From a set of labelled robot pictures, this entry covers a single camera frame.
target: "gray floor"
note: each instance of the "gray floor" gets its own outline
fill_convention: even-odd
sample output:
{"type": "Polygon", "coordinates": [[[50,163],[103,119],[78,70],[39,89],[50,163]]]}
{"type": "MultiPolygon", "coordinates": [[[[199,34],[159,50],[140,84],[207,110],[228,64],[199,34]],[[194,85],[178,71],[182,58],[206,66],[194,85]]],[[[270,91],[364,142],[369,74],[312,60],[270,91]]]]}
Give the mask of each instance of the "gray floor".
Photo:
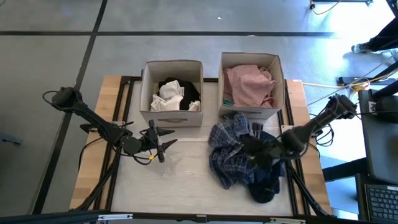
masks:
{"type": "MultiPolygon", "coordinates": [[[[8,0],[0,7],[0,33],[91,31],[100,5],[100,0],[8,0]]],[[[320,3],[317,10],[330,6],[320,3]]],[[[221,52],[278,54],[285,78],[334,85],[337,77],[363,75],[390,56],[349,51],[391,19],[385,0],[370,7],[341,3],[322,16],[312,14],[308,2],[293,0],[109,0],[100,30],[334,32],[336,37],[97,37],[81,92],[94,108],[104,75],[139,75],[148,60],[201,60],[205,77],[216,77],[221,52]]],[[[21,147],[0,143],[0,216],[32,208],[63,116],[41,94],[74,84],[88,39],[0,35],[0,132],[24,140],[21,147]]],[[[305,91],[311,102],[333,90],[306,86],[305,91]]],[[[319,111],[323,103],[311,110],[319,111]]],[[[72,118],[44,212],[68,209],[86,138],[78,127],[82,122],[72,118]]]]}

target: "pink towel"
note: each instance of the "pink towel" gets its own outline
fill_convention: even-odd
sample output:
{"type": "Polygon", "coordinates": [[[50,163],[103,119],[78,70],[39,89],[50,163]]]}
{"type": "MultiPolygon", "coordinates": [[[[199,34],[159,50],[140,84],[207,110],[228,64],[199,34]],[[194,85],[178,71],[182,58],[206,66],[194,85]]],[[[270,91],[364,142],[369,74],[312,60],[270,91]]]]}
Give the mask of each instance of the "pink towel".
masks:
{"type": "Polygon", "coordinates": [[[234,106],[259,106],[271,108],[274,100],[271,91],[277,84],[272,75],[257,65],[239,65],[227,68],[224,91],[232,95],[234,106]]]}

